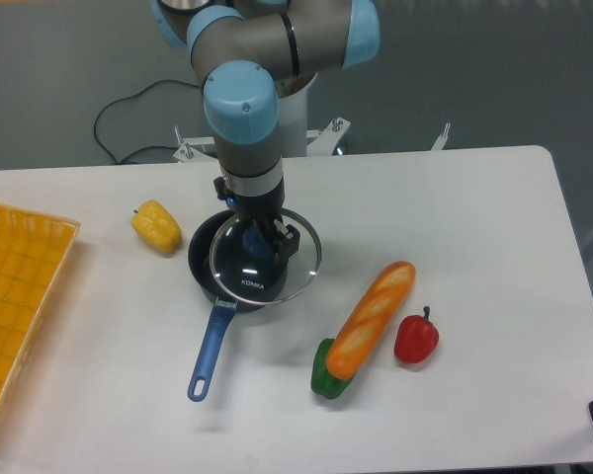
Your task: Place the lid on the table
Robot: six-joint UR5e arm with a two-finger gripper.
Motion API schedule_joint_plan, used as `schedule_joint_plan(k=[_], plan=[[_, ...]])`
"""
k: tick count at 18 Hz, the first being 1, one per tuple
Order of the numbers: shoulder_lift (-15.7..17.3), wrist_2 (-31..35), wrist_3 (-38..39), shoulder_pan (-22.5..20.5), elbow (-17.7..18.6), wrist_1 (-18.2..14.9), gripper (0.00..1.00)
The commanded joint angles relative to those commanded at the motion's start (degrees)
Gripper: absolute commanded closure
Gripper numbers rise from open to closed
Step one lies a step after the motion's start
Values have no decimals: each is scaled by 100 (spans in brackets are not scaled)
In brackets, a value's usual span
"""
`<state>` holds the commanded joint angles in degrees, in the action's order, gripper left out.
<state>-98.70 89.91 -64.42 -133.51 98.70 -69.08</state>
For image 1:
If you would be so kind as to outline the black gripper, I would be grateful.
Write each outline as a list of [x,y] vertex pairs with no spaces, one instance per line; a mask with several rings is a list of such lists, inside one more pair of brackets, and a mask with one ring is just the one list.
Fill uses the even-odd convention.
[[[240,219],[255,221],[250,225],[250,252],[256,257],[277,256],[280,263],[286,264],[299,248],[300,232],[292,224],[282,220],[282,210],[285,200],[284,180],[269,192],[247,197],[231,191],[223,177],[213,180],[217,198],[224,201]],[[262,226],[274,225],[275,234],[272,244],[268,242]]]

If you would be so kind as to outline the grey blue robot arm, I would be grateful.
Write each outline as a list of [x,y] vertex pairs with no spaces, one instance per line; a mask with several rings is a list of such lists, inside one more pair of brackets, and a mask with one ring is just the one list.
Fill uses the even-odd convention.
[[162,36],[187,49],[221,176],[219,199],[288,259],[277,230],[285,198],[283,83],[371,60],[381,27],[371,1],[153,1]]

